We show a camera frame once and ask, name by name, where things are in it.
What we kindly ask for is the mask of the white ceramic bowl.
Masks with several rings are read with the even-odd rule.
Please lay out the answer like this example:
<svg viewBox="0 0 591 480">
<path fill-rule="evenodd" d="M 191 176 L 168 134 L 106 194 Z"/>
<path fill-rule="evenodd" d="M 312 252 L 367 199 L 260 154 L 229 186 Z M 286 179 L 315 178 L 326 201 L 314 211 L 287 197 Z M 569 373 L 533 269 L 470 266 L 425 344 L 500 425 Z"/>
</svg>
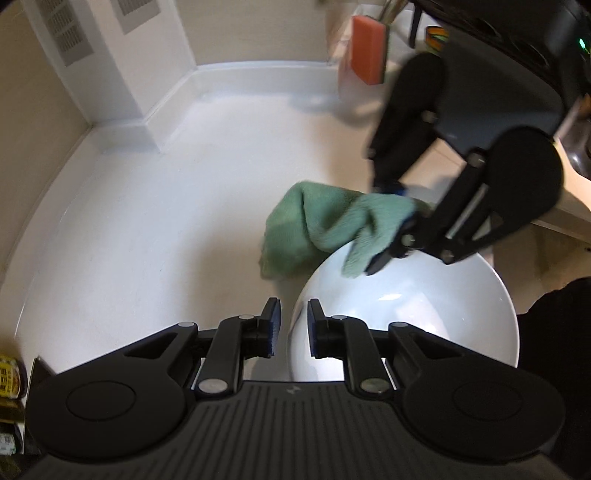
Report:
<svg viewBox="0 0 591 480">
<path fill-rule="evenodd" d="M 392 322 L 417 326 L 509 365 L 519 358 L 519 331 L 509 293 L 480 255 L 446 265 L 414 251 L 379 273 L 342 276 L 349 246 L 339 248 L 311 273 L 294 307 L 287 340 L 287 368 L 294 381 L 334 381 L 342 362 L 315 359 L 308 341 L 307 304 L 318 299 L 328 315 L 359 318 L 377 330 Z"/>
</svg>

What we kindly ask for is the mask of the green microfiber cloth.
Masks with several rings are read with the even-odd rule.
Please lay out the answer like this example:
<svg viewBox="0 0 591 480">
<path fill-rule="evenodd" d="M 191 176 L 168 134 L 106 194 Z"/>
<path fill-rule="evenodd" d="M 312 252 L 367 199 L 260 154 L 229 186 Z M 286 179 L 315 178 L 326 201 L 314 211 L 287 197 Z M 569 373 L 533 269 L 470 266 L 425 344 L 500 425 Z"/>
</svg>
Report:
<svg viewBox="0 0 591 480">
<path fill-rule="evenodd" d="M 311 274 L 348 245 L 342 276 L 359 277 L 391 245 L 406 221 L 429 210 L 427 203 L 406 195 L 298 182 L 266 219 L 260 275 L 273 280 Z"/>
</svg>

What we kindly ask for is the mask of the orange sponge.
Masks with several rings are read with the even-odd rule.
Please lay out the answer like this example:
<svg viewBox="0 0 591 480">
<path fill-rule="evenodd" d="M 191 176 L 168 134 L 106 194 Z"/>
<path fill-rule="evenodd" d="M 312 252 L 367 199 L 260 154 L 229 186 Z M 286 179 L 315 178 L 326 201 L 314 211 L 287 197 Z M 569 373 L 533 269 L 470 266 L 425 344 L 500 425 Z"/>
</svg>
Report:
<svg viewBox="0 0 591 480">
<path fill-rule="evenodd" d="M 374 86 L 385 80 L 389 26 L 369 16 L 352 18 L 351 69 L 363 83 Z"/>
</svg>

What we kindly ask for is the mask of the yellow label sauce jar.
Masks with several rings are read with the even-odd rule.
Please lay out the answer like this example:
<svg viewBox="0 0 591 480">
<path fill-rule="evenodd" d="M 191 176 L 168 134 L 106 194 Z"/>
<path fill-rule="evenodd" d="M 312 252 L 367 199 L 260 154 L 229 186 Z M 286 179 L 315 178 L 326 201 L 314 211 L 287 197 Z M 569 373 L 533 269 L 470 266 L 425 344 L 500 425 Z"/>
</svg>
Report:
<svg viewBox="0 0 591 480">
<path fill-rule="evenodd" d="M 0 356 L 0 394 L 2 398 L 17 400 L 26 395 L 27 372 L 24 364 L 13 357 Z"/>
</svg>

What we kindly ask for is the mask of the black cap dark bottle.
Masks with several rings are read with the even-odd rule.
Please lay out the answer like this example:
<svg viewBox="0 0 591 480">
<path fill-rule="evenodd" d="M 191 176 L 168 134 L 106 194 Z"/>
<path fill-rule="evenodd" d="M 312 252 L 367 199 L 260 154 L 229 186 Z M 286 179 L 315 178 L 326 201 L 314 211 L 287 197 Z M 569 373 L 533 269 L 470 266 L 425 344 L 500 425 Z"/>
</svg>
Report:
<svg viewBox="0 0 591 480">
<path fill-rule="evenodd" d="M 0 398 L 0 422 L 19 424 L 25 422 L 25 410 L 18 399 Z"/>
</svg>

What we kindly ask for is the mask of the yellow cap clear bottle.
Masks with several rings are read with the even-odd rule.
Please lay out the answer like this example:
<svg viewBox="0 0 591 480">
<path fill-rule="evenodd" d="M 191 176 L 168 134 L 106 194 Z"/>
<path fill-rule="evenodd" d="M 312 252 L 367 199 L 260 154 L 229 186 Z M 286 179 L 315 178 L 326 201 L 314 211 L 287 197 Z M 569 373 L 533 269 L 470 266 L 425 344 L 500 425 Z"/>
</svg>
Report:
<svg viewBox="0 0 591 480">
<path fill-rule="evenodd" d="M 15 423 L 0 423 L 0 455 L 13 456 L 21 454 L 23 437 L 19 426 Z"/>
</svg>

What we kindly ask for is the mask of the right grey vent grille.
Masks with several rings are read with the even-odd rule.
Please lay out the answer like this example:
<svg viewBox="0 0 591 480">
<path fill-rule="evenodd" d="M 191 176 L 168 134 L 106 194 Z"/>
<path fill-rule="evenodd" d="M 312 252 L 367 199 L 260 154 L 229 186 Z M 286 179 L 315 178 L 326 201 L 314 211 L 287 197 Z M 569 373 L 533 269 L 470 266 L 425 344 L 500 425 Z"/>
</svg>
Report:
<svg viewBox="0 0 591 480">
<path fill-rule="evenodd" d="M 111 4 L 124 34 L 128 34 L 160 13 L 157 0 L 112 0 Z"/>
</svg>

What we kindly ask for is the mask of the grey vent grille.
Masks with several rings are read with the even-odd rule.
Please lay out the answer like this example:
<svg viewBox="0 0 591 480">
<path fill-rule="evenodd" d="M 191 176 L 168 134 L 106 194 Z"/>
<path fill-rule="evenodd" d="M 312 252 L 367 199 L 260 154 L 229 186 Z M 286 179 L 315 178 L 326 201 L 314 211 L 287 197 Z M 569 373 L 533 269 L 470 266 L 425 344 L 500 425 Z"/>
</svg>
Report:
<svg viewBox="0 0 591 480">
<path fill-rule="evenodd" d="M 160 13 L 157 0 L 112 0 L 111 4 L 124 34 L 128 34 Z"/>
<path fill-rule="evenodd" d="M 70 1 L 36 0 L 35 4 L 65 66 L 93 53 Z"/>
</svg>

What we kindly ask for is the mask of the left grey vent grille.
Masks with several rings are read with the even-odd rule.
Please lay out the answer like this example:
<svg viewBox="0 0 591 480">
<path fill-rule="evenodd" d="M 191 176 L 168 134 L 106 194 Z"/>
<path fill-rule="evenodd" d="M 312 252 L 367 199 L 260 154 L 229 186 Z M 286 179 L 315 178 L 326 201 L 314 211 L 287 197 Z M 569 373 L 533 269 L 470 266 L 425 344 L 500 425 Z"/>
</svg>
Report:
<svg viewBox="0 0 591 480">
<path fill-rule="evenodd" d="M 35 4 L 65 66 L 93 53 L 70 1 L 36 0 Z"/>
</svg>

